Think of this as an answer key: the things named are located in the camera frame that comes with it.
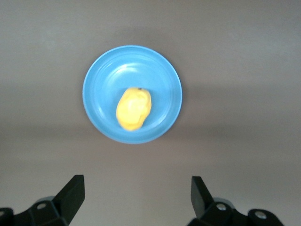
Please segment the gray surface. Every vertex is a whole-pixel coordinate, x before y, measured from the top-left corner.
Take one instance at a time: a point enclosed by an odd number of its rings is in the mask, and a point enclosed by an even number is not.
[[[84,174],[71,225],[185,226],[190,178],[246,214],[300,225],[301,2],[0,1],[0,206],[21,212]],[[160,52],[182,81],[176,124],[144,145],[99,133],[82,105],[93,61]]]

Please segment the silver bolt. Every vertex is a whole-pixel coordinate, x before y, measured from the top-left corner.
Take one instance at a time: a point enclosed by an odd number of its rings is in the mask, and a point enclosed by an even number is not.
[[[216,207],[221,211],[225,211],[227,209],[227,207],[222,203],[217,204]]]
[[[46,207],[46,204],[45,203],[41,203],[37,206],[37,209],[40,210],[42,208]]]
[[[256,217],[258,217],[260,219],[264,219],[265,220],[267,218],[267,215],[265,215],[265,213],[261,212],[261,211],[256,211],[255,215],[256,215]]]

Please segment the yellow fruit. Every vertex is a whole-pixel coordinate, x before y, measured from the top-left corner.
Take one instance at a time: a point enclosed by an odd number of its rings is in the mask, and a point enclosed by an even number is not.
[[[133,131],[141,128],[150,112],[149,91],[131,87],[125,91],[117,105],[116,118],[124,129]]]

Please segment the plate with yellow fruit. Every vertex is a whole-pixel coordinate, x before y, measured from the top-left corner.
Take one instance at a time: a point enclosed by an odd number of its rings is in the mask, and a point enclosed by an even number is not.
[[[91,65],[83,103],[89,119],[105,136],[141,144],[172,127],[181,109],[182,87],[173,66],[158,52],[120,46]]]

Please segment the blue plate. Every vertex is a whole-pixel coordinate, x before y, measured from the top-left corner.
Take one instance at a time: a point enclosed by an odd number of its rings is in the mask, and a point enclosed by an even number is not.
[[[147,89],[152,108],[143,126],[123,129],[116,119],[116,107],[129,87]],[[94,126],[107,137],[128,144],[140,144],[167,132],[178,117],[182,88],[172,65],[156,51],[142,46],[121,46],[101,55],[87,72],[83,102]]]

